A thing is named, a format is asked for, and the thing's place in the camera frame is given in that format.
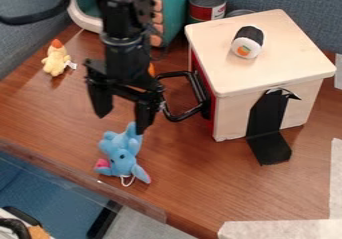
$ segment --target blue stuffed toy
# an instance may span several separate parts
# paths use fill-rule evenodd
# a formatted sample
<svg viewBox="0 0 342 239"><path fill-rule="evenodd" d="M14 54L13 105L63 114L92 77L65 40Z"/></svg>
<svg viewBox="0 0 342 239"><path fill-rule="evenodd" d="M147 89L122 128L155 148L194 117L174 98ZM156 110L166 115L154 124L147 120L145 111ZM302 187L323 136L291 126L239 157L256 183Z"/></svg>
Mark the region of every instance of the blue stuffed toy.
<svg viewBox="0 0 342 239"><path fill-rule="evenodd" d="M120 177L124 186L131 185L135 177L150 184L150 176L137 164L136 159L142 139L142 135L136 134L135 122L128 124L126 131L121 134L107 131L100 141L99 147L107 155L108 160L99 159L95 165L95 172ZM124 178L132 175L131 182L125 184Z"/></svg>

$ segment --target wooden table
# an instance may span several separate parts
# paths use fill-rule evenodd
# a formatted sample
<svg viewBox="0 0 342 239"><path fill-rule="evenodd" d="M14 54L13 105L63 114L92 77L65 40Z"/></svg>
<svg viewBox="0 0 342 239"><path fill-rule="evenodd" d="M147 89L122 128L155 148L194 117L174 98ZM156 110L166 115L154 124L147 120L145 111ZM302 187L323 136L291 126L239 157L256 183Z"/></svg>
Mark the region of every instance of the wooden table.
<svg viewBox="0 0 342 239"><path fill-rule="evenodd" d="M98 36L72 25L59 38L79 68L51 79L41 70L45 46L0 83L0 150L200 238L215 238L230 220L328 217L331 140L342 138L342 91L333 80L324 82L309 122L283 131L290 162L260 167L245 139L216 143L200 115L176 124L158 114L139 153L152 184L123 188L93 166L104 156L97 148L103 132L122 131L133 104L117 97L114 112L97 118L81 64L103 57ZM177 39L155 66L186 70L186 41ZM195 104L185 80L164 82L174 112Z"/></svg>

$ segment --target tin can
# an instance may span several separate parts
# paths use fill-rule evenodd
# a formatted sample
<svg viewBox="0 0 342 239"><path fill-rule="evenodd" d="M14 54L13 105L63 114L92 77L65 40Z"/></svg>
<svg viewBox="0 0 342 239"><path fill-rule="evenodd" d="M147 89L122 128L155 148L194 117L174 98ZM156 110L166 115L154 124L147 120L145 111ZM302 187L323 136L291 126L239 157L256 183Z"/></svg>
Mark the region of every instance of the tin can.
<svg viewBox="0 0 342 239"><path fill-rule="evenodd" d="M222 19L226 14L226 6L226 0L189 0L189 22Z"/></svg>

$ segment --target floor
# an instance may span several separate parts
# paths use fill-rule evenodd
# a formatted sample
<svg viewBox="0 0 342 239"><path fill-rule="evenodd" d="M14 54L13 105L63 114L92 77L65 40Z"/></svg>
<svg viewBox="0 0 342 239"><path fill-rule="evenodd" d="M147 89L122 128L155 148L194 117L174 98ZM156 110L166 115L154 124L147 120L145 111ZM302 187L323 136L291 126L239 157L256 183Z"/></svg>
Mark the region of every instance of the floor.
<svg viewBox="0 0 342 239"><path fill-rule="evenodd" d="M169 225L124 207L118 213L104 239L193 239Z"/></svg>

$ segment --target wooden box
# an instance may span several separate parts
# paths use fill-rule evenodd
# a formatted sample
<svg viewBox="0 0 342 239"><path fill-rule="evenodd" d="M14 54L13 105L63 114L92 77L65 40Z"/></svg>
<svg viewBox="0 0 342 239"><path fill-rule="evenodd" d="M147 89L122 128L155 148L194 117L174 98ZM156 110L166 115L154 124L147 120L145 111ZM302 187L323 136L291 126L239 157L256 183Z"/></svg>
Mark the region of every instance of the wooden box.
<svg viewBox="0 0 342 239"><path fill-rule="evenodd" d="M236 32L263 30L262 52L252 60L230 52ZM283 11L271 10L186 26L189 69L200 72L212 96L210 127L216 141L246 135L249 113L268 90L284 88L301 101L289 101L281 128L307 122L322 81L335 66Z"/></svg>

